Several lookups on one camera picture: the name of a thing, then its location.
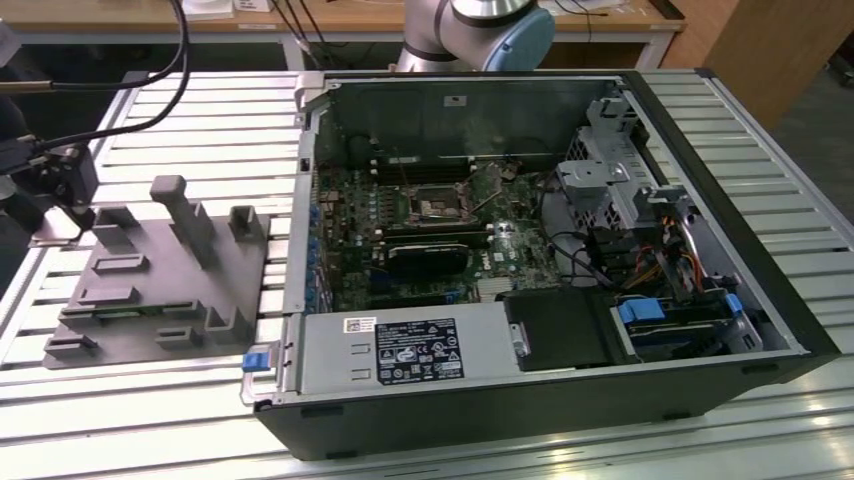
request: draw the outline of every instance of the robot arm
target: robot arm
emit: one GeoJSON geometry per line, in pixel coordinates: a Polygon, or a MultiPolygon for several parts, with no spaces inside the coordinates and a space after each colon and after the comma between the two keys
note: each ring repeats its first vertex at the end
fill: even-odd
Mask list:
{"type": "Polygon", "coordinates": [[[537,0],[406,0],[397,70],[533,70],[554,34],[554,18],[537,0]]]}

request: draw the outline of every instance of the slotted metal table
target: slotted metal table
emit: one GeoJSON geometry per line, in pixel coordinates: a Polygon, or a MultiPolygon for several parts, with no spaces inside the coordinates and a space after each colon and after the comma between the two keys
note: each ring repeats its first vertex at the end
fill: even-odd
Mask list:
{"type": "MultiPolygon", "coordinates": [[[[148,199],[182,174],[211,215],[235,204],[271,214],[258,341],[279,336],[293,174],[294,72],[194,74],[170,118],[94,144],[99,206],[148,199]]],[[[0,478],[781,478],[854,468],[854,230],[716,79],[645,77],[844,351],[785,385],[757,389],[701,418],[405,452],[294,459],[239,398],[240,357],[50,371],[58,325],[94,236],[31,250],[0,303],[0,478]]],[[[151,118],[178,77],[118,95],[102,128],[151,118]]],[[[651,149],[678,183],[662,151],[651,149]]],[[[260,390],[274,379],[262,378],[260,390]]]]}

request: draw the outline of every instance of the wooden table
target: wooden table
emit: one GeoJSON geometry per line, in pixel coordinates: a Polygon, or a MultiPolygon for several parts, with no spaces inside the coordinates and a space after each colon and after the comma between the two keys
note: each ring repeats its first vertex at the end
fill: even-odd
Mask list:
{"type": "MultiPolygon", "coordinates": [[[[307,0],[330,42],[401,42],[403,0],[307,0]]],[[[667,20],[647,0],[607,10],[609,16],[558,15],[555,43],[641,43],[638,68],[655,68],[685,22],[667,20]]],[[[2,0],[0,18],[22,34],[24,44],[175,43],[175,18],[166,0],[2,0]]],[[[307,31],[309,17],[301,15],[307,31]]],[[[289,68],[306,68],[294,36],[275,10],[236,12],[235,18],[192,22],[196,43],[279,43],[289,68]]],[[[314,33],[310,40],[317,41],[314,33]]]]}

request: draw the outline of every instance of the black cable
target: black cable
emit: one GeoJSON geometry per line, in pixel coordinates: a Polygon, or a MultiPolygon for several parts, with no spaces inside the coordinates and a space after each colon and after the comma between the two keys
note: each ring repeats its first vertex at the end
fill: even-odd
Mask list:
{"type": "Polygon", "coordinates": [[[553,233],[549,236],[549,240],[554,240],[555,237],[559,237],[561,235],[571,235],[578,240],[582,240],[582,241],[587,240],[587,235],[583,232],[579,232],[578,230],[562,230],[558,233],[553,233]]]}
{"type": "Polygon", "coordinates": [[[590,265],[587,262],[585,262],[583,260],[579,260],[578,257],[575,256],[575,253],[570,253],[567,252],[561,246],[558,246],[554,242],[551,242],[551,246],[554,247],[555,251],[563,255],[567,260],[570,260],[573,263],[577,263],[579,267],[582,267],[585,270],[587,270],[590,272],[590,274],[597,278],[597,281],[602,284],[603,287],[610,288],[611,290],[617,290],[617,291],[622,291],[623,289],[611,281],[611,279],[609,277],[605,276],[605,274],[597,270],[593,265],[590,265]]]}
{"type": "Polygon", "coordinates": [[[179,44],[178,51],[175,52],[175,56],[172,57],[172,61],[166,66],[166,68],[155,73],[151,77],[136,80],[134,82],[119,82],[119,83],[66,83],[66,82],[52,82],[51,87],[55,92],[91,92],[91,91],[102,91],[102,90],[124,90],[128,88],[140,88],[152,83],[163,80],[167,75],[170,75],[175,69],[178,68],[179,61],[184,58],[184,51],[188,48],[190,41],[186,39],[190,38],[187,34],[187,22],[182,22],[180,18],[183,15],[182,8],[182,0],[170,0],[172,4],[172,10],[175,11],[175,18],[178,20],[178,33],[179,33],[179,44]]]}
{"type": "Polygon", "coordinates": [[[327,49],[330,44],[326,42],[326,38],[323,38],[323,32],[321,31],[321,27],[318,26],[318,22],[315,21],[315,16],[311,14],[311,10],[309,10],[309,5],[306,5],[306,0],[299,0],[299,4],[303,6],[303,10],[306,10],[306,15],[309,15],[309,21],[311,22],[311,26],[315,27],[315,32],[318,34],[318,39],[321,40],[321,45],[327,49]]]}
{"type": "Polygon", "coordinates": [[[570,2],[573,2],[575,6],[583,10],[583,13],[570,10],[561,4],[561,0],[555,0],[555,4],[561,8],[561,10],[563,10],[566,13],[571,15],[583,15],[587,20],[587,44],[585,45],[585,51],[582,53],[582,68],[587,68],[587,54],[590,52],[590,44],[593,43],[593,23],[590,22],[590,17],[607,17],[609,14],[590,13],[590,10],[587,10],[587,7],[585,7],[581,3],[578,3],[578,0],[570,0],[570,2]]]}
{"type": "Polygon", "coordinates": [[[282,7],[279,6],[279,0],[274,0],[272,6],[276,9],[276,12],[279,12],[279,16],[282,17],[282,20],[285,21],[285,25],[289,27],[289,30],[291,31],[291,35],[294,35],[294,37],[297,38],[297,43],[301,46],[301,50],[306,52],[306,55],[309,55],[309,58],[311,58],[311,61],[315,63],[318,68],[323,68],[323,64],[318,60],[318,57],[315,57],[314,53],[311,53],[311,43],[306,38],[306,32],[303,32],[303,26],[299,25],[299,20],[298,20],[298,25],[299,25],[299,32],[298,32],[297,29],[294,29],[294,24],[289,20],[289,17],[285,15],[285,12],[282,11],[282,7]]]}
{"type": "Polygon", "coordinates": [[[285,0],[285,5],[289,7],[289,12],[291,12],[291,16],[294,17],[294,24],[297,25],[297,29],[299,30],[301,38],[309,42],[309,37],[306,36],[306,30],[303,30],[303,23],[299,21],[299,17],[297,16],[297,10],[294,10],[294,5],[291,5],[291,0],[285,0]]]}
{"type": "Polygon", "coordinates": [[[377,42],[371,42],[371,45],[369,45],[369,48],[365,50],[365,53],[362,54],[362,56],[354,60],[350,65],[357,65],[359,63],[362,63],[365,60],[367,60],[369,55],[371,55],[371,51],[374,50],[374,47],[377,47],[377,42]]]}
{"type": "Polygon", "coordinates": [[[175,91],[175,95],[172,96],[172,100],[163,108],[163,111],[158,114],[156,117],[147,120],[143,123],[138,123],[136,125],[128,125],[119,128],[111,128],[107,130],[79,133],[76,135],[70,135],[67,137],[55,138],[54,140],[47,140],[44,142],[39,142],[35,147],[34,153],[43,153],[56,147],[62,147],[64,145],[71,145],[74,143],[88,142],[91,140],[98,140],[99,138],[111,137],[114,135],[120,135],[123,133],[139,132],[140,130],[146,130],[147,128],[154,127],[158,123],[163,121],[163,119],[172,113],[175,106],[182,100],[184,96],[184,91],[187,90],[187,83],[190,82],[190,34],[187,28],[187,16],[184,15],[184,9],[180,6],[180,0],[171,0],[174,5],[178,5],[178,21],[182,25],[182,43],[184,44],[184,53],[183,53],[183,62],[182,62],[182,81],[178,85],[178,90],[175,91]]]}

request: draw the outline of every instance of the blue latch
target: blue latch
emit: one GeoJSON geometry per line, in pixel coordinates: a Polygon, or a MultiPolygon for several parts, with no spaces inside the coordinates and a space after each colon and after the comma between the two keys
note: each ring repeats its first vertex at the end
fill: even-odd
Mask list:
{"type": "Polygon", "coordinates": [[[738,296],[734,293],[728,293],[725,298],[726,298],[726,304],[730,307],[730,311],[733,312],[733,318],[736,318],[745,311],[745,307],[742,306],[742,301],[738,299],[738,296]]]}
{"type": "Polygon", "coordinates": [[[243,372],[266,372],[270,370],[270,352],[251,352],[243,356],[243,372]]]}
{"type": "Polygon", "coordinates": [[[623,323],[665,320],[665,311],[655,298],[633,298],[617,307],[623,323]]]}

